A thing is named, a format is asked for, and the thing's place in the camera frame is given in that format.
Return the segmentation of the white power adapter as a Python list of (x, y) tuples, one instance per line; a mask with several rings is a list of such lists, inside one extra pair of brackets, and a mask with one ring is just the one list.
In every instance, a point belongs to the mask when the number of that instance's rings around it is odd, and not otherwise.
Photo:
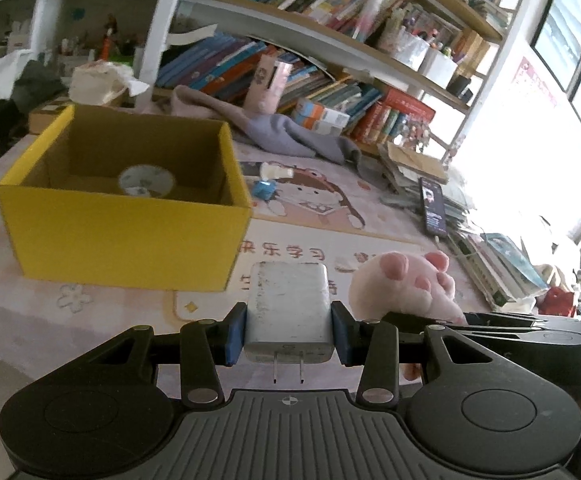
[(251, 269), (244, 350), (249, 361), (277, 370), (305, 368), (333, 356), (333, 324), (326, 266), (262, 261)]

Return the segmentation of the white bookshelf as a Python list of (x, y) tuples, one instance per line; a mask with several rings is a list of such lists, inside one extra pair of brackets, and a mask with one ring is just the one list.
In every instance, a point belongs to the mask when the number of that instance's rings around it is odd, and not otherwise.
[(179, 86), (244, 105), (262, 55), (292, 70), (276, 113), (325, 99), (357, 142), (402, 93), (419, 107), (473, 116), (511, 31), (488, 0), (0, 0), (0, 59), (38, 60), (70, 82), (97, 60), (130, 66), (145, 107)]

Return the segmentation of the pink plush pig toy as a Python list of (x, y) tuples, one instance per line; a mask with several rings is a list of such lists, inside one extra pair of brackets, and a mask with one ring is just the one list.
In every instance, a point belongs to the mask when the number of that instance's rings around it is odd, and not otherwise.
[(359, 320), (380, 320), (399, 313), (465, 325), (449, 266), (450, 259), (441, 250), (375, 256), (352, 274), (349, 308)]

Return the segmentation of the white tissue pack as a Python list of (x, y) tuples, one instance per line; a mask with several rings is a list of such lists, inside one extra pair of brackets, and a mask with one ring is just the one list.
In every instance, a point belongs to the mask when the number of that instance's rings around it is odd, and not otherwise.
[(130, 66), (98, 60), (74, 70), (68, 96), (77, 104), (104, 106), (125, 94), (134, 98), (148, 89), (148, 84), (134, 77)]

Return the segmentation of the yellow cardboard box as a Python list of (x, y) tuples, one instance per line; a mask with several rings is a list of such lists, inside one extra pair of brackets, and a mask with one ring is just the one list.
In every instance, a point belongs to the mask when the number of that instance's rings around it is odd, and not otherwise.
[[(123, 194), (136, 165), (167, 169), (176, 187)], [(251, 199), (225, 122), (73, 105), (6, 172), (0, 209), (28, 278), (220, 292)]]

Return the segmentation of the grey purple cloth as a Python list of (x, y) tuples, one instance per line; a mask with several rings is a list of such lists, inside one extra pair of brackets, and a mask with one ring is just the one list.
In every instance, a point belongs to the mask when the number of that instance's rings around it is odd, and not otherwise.
[(361, 157), (356, 145), (341, 136), (322, 136), (299, 126), (286, 115), (249, 112), (185, 86), (172, 91), (170, 106), (176, 116), (227, 122), (252, 144), (269, 153), (322, 157), (338, 165), (358, 162)]

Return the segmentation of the blue wrapper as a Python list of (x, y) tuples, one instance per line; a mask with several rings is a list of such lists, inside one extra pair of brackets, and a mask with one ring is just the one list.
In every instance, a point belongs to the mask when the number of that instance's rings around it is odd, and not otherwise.
[(253, 198), (256, 198), (257, 200), (269, 202), (270, 200), (273, 200), (276, 193), (276, 189), (277, 185), (274, 180), (272, 181), (258, 180), (251, 186), (250, 194)]

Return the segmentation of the pink cylindrical box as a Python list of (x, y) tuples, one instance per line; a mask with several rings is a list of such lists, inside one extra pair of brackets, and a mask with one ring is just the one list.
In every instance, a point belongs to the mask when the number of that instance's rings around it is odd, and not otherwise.
[(292, 65), (262, 55), (244, 101), (243, 108), (248, 112), (275, 114), (286, 88)]

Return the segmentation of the orange blue white box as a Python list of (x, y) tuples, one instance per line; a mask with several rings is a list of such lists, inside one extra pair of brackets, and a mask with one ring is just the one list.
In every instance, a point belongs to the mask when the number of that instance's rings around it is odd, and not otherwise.
[(299, 126), (321, 136), (340, 136), (350, 122), (348, 114), (307, 99), (297, 102), (290, 118)]

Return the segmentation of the dark spray bottle white cap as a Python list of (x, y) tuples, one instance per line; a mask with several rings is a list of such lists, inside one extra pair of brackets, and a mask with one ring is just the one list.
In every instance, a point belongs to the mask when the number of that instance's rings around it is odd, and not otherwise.
[(241, 162), (240, 169), (245, 177), (259, 181), (276, 181), (293, 177), (292, 168), (270, 162)]

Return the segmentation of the stack of papers and books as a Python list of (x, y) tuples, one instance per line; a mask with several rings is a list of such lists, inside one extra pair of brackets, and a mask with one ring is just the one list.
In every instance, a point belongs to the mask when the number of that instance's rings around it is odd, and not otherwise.
[(475, 223), (475, 211), (461, 188), (449, 179), (441, 182), (415, 165), (418, 154), (388, 144), (378, 149), (383, 174), (394, 189), (385, 203), (409, 209), (423, 217), (419, 179), (441, 185), (447, 218), (447, 237), (441, 238), (451, 254), (479, 289), (492, 310), (531, 313), (545, 297), (548, 284), (532, 265), (527, 253), (510, 237), (487, 232)]

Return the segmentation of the black smartphone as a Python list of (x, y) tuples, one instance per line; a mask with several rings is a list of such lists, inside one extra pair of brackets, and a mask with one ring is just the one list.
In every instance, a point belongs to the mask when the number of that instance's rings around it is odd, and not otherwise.
[(447, 218), (441, 185), (434, 180), (420, 178), (419, 194), (426, 232), (432, 236), (446, 238)]

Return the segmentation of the pink cartoon table mat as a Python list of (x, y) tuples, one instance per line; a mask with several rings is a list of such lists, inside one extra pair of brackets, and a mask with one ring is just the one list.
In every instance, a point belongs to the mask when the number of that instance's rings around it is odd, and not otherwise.
[(350, 167), (245, 144), (235, 148), (241, 162), (290, 167), (293, 177), (277, 184), (272, 200), (252, 201), (252, 219), (223, 292), (174, 295), (173, 313), (180, 321), (220, 318), (233, 302), (246, 300), (251, 266), (259, 261), (322, 263), (330, 296), (345, 301), (353, 272), (378, 254), (449, 250), (420, 231), (412, 214), (384, 204), (387, 192)]

